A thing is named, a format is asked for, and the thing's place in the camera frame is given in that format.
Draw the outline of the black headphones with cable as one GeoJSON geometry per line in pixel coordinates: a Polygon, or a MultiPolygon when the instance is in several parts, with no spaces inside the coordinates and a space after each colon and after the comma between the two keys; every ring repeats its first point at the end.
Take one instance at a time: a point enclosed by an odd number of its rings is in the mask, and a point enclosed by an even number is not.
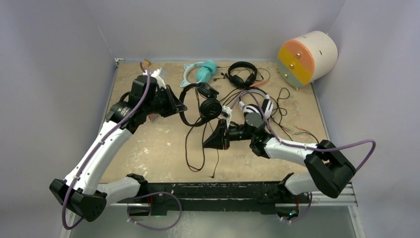
{"type": "Polygon", "coordinates": [[[199,117],[194,123],[190,123],[186,116],[185,112],[182,111],[179,113],[181,121],[188,126],[190,129],[185,136],[185,161],[188,169],[194,173],[201,171],[204,168],[206,156],[204,152],[204,147],[202,147],[202,154],[203,154],[203,161],[202,165],[199,168],[191,166],[188,161],[188,149],[187,149],[187,142],[190,133],[196,127],[204,126],[203,132],[206,131],[207,125],[213,119],[216,119],[222,113],[222,105],[220,101],[217,99],[219,92],[211,87],[208,83],[192,83],[184,87],[181,91],[179,100],[181,103],[184,103],[185,97],[189,90],[194,90],[197,103],[198,103],[198,110],[199,110],[199,117]]]}

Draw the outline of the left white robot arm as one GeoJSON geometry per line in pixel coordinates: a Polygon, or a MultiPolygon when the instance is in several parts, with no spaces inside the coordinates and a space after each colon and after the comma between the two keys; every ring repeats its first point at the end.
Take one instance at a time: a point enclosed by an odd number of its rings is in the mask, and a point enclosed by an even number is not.
{"type": "Polygon", "coordinates": [[[134,79],[131,90],[111,106],[97,138],[77,166],[64,179],[51,182],[50,191],[62,205],[62,218],[71,211],[92,222],[113,203],[127,198],[136,203],[145,201],[148,190],[143,176],[129,174],[103,184],[100,180],[116,153],[149,115],[165,118],[186,110],[169,85],[146,75],[134,79]]]}

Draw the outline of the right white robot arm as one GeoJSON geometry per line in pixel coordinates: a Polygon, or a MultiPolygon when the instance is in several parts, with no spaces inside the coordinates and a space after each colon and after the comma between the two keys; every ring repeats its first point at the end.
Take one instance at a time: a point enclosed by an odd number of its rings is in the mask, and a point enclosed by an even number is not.
{"type": "Polygon", "coordinates": [[[282,159],[306,167],[303,174],[288,174],[278,188],[279,198],[291,201],[298,194],[319,191],[330,198],[337,198],[356,174],[356,168],[335,145],[322,140],[304,144],[277,140],[265,129],[262,116],[250,113],[243,124],[228,126],[221,119],[215,131],[203,142],[204,148],[227,150],[231,141],[248,140],[249,148],[259,157],[282,159]]]}

